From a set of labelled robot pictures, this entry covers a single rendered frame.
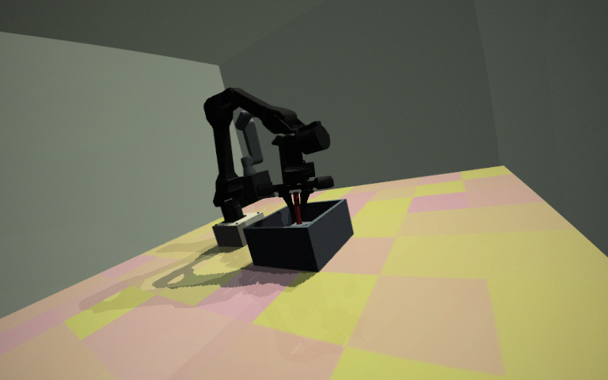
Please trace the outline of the dark red peg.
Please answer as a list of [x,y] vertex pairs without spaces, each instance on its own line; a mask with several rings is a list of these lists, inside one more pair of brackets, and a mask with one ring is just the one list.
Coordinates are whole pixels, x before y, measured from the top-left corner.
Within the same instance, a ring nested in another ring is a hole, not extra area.
[[296,219],[297,219],[296,223],[297,223],[297,225],[300,225],[300,224],[302,224],[302,216],[301,216],[298,192],[293,192],[293,197],[294,197],[294,209],[295,209],[295,214],[296,214]]

